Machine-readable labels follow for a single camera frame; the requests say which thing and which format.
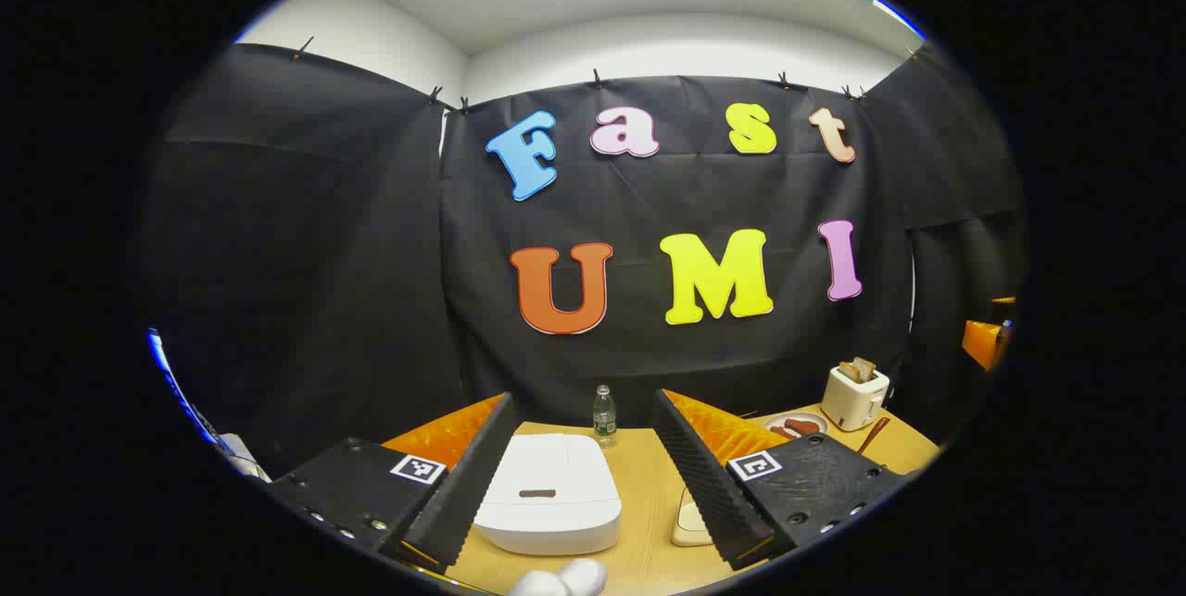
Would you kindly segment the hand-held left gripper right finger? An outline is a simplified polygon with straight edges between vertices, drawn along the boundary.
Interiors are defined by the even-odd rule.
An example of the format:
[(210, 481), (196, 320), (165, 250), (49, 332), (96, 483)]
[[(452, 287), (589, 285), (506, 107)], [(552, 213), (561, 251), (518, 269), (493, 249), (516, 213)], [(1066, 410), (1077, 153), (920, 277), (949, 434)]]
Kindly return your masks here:
[(825, 432), (789, 438), (668, 389), (653, 430), (733, 569), (816, 545), (907, 481)]

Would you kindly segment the white round plate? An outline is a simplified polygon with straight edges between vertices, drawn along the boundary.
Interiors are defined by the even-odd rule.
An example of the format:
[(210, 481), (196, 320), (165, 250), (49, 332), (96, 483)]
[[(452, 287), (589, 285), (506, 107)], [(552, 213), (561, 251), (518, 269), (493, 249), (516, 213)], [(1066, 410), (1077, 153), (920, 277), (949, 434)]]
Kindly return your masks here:
[(788, 418), (812, 419), (812, 422), (818, 423), (818, 425), (822, 428), (822, 431), (820, 432), (820, 435), (825, 435), (827, 430), (829, 430), (829, 423), (827, 422), (827, 419), (823, 418), (822, 415), (814, 414), (814, 412), (785, 412), (785, 414), (777, 414), (777, 415), (774, 415), (774, 417), (770, 417), (769, 419), (765, 419), (765, 423), (763, 423), (763, 428), (765, 428), (765, 430), (767, 430), (769, 432), (771, 432), (769, 430), (770, 427), (774, 427), (774, 425), (782, 425), (783, 427), (784, 419), (788, 419)]

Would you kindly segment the white toaster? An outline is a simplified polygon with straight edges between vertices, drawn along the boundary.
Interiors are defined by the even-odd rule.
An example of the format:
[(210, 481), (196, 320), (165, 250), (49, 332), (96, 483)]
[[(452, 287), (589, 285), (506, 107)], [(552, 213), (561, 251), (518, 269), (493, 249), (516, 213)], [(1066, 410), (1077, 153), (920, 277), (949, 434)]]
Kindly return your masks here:
[(827, 374), (825, 395), (820, 406), (831, 427), (852, 432), (876, 422), (887, 393), (890, 377), (880, 371), (874, 371), (873, 380), (857, 384), (843, 374), (841, 369), (833, 367)]

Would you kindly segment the black backdrop cloth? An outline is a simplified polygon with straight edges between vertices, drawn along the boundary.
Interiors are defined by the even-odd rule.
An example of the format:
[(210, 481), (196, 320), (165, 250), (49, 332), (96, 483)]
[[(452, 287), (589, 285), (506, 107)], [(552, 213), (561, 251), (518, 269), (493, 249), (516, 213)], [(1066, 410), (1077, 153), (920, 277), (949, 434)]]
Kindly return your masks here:
[(927, 46), (860, 100), (672, 75), (447, 113), (237, 45), (151, 159), (139, 303), (272, 473), (503, 392), (560, 425), (600, 384), (620, 427), (659, 387), (778, 412), (854, 355), (940, 443), (984, 387), (967, 321), (1024, 278), (1003, 132)]

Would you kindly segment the computer monitor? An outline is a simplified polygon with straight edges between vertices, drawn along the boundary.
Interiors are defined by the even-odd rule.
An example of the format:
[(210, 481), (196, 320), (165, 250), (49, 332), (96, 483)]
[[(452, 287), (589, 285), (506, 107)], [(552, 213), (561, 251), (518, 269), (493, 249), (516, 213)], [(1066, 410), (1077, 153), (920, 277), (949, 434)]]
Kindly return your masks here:
[(157, 331), (157, 327), (148, 326), (148, 329), (145, 331), (145, 335), (148, 339), (154, 363), (157, 363), (157, 369), (160, 369), (162, 379), (167, 385), (170, 393), (173, 395), (178, 405), (181, 406), (181, 412), (191, 419), (191, 423), (195, 424), (196, 432), (199, 432), (199, 436), (206, 440), (208, 444), (211, 444), (219, 451), (227, 453), (229, 448), (227, 447), (225, 441), (221, 438), (219, 432), (217, 432), (211, 423), (209, 423), (208, 419), (205, 419), (203, 415), (196, 410), (196, 406), (192, 405), (186, 395), (183, 393), (181, 385), (179, 385), (176, 374), (172, 369), (170, 369), (167, 355), (164, 350), (164, 342), (159, 331)]

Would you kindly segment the clear rice container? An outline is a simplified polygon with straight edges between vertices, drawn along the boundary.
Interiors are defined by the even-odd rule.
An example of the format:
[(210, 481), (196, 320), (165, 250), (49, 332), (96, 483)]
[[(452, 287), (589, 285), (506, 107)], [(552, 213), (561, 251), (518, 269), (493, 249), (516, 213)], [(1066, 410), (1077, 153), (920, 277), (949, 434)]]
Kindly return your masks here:
[(683, 489), (677, 506), (671, 541), (678, 547), (709, 546), (714, 541), (708, 532), (703, 517), (700, 515), (699, 504), (693, 499), (689, 489)]

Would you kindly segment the white rice cooker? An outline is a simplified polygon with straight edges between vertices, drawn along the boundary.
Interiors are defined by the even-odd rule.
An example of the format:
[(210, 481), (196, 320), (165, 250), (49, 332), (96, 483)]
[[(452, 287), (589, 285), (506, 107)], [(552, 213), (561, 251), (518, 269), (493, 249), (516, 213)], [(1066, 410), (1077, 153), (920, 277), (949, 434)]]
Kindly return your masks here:
[(623, 504), (602, 447), (575, 432), (510, 438), (473, 528), (518, 555), (591, 555), (614, 546)]

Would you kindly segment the clear water bottle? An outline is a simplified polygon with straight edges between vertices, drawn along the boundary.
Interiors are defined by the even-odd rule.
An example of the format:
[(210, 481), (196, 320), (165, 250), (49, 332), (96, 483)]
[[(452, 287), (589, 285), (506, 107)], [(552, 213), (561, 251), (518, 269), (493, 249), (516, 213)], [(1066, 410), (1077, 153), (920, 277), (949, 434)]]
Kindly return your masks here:
[(606, 384), (597, 387), (597, 400), (593, 405), (593, 431), (599, 446), (608, 448), (617, 437), (617, 405), (611, 389)]

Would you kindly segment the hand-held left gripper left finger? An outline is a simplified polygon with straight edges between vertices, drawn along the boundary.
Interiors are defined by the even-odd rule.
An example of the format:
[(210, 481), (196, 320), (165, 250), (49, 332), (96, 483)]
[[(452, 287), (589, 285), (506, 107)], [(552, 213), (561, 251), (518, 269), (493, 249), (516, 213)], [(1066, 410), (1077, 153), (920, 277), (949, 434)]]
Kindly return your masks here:
[(343, 438), (270, 482), (285, 508), (374, 555), (445, 573), (518, 427), (514, 396), (374, 443)]

